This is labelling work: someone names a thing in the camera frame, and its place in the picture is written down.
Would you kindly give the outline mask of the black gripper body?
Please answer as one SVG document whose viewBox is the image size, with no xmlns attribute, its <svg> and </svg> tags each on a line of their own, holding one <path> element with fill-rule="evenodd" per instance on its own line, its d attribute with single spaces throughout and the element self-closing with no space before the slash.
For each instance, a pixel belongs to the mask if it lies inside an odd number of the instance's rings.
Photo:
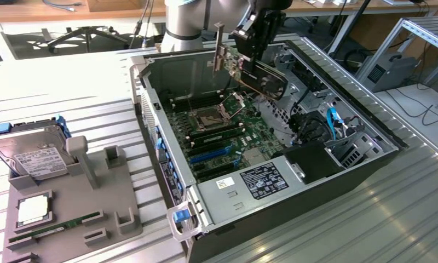
<svg viewBox="0 0 438 263">
<path fill-rule="evenodd" d="M 268 11 L 287 10 L 294 0 L 251 0 L 248 2 L 251 4 L 250 13 L 259 16 Z"/>
</svg>

